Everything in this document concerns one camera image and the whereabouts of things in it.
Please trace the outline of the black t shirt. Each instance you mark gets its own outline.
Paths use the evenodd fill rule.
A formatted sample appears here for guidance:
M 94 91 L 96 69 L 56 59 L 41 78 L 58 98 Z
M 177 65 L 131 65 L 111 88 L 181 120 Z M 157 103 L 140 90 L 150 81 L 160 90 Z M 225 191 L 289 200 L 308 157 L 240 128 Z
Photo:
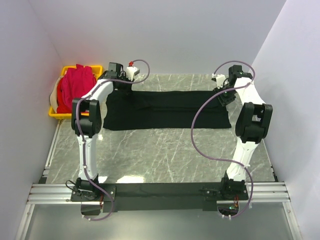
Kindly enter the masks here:
M 144 129 L 229 129 L 226 107 L 213 91 L 132 91 L 126 95 L 113 91 L 106 99 L 103 128 L 111 131 Z

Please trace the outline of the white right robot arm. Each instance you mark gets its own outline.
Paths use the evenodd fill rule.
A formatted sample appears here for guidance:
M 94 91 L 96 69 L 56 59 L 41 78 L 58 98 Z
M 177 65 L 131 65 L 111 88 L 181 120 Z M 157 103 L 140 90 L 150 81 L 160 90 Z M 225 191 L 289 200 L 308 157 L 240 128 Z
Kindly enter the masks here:
M 219 193 L 226 200 L 247 194 L 245 180 L 254 151 L 267 136 L 273 107 L 265 103 L 254 85 L 254 73 L 244 72 L 241 65 L 233 65 L 228 74 L 212 74 L 219 103 L 225 107 L 238 95 L 242 108 L 235 124 L 237 143 L 232 162 L 226 170 Z

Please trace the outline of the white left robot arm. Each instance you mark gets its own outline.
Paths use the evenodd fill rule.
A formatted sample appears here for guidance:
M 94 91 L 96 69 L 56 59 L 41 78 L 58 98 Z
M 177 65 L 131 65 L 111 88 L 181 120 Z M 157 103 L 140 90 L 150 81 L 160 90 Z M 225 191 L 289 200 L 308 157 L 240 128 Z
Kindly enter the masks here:
M 96 163 L 96 142 L 102 128 L 101 104 L 115 88 L 134 81 L 140 72 L 131 61 L 128 67 L 120 63 L 109 63 L 94 87 L 80 98 L 72 100 L 71 128 L 79 145 L 79 174 L 72 193 L 94 201 L 103 195 L 99 186 Z

